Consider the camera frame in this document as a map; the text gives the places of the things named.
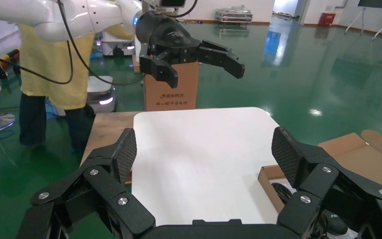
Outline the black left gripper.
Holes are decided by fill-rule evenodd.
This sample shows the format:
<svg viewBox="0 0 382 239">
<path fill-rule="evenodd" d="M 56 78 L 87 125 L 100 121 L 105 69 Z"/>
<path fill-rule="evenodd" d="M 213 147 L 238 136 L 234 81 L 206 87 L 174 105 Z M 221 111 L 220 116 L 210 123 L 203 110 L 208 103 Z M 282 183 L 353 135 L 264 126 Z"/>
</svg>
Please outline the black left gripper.
<svg viewBox="0 0 382 239">
<path fill-rule="evenodd" d="M 193 38 L 177 21 L 148 11 L 135 25 L 135 34 L 141 43 L 139 69 L 156 81 L 167 83 L 172 89 L 178 86 L 175 64 L 200 62 L 223 68 L 236 79 L 245 73 L 245 65 L 231 49 L 217 43 Z"/>
</svg>

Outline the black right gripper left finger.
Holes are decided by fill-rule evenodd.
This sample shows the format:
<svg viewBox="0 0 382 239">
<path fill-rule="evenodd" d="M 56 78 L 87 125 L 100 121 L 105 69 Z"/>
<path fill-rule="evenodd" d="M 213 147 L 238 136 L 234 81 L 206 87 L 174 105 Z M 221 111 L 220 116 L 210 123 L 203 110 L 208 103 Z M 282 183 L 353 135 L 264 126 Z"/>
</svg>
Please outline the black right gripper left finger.
<svg viewBox="0 0 382 239">
<path fill-rule="evenodd" d="M 155 218 L 125 188 L 136 155 L 132 128 L 116 143 L 94 149 L 79 169 L 31 197 L 17 238 L 66 239 L 93 213 L 116 239 L 143 237 L 155 227 Z"/>
</svg>

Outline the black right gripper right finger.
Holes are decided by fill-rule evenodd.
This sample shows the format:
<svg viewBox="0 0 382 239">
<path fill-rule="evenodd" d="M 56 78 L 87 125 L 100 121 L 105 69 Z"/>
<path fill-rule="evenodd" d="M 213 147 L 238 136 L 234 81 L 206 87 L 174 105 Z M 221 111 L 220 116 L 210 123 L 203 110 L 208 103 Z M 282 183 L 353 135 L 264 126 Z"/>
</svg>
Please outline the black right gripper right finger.
<svg viewBox="0 0 382 239">
<path fill-rule="evenodd" d="M 296 192 L 277 223 L 306 239 L 323 211 L 335 213 L 361 239 L 382 239 L 382 185 L 341 166 L 319 146 L 275 128 L 272 155 Z"/>
</svg>

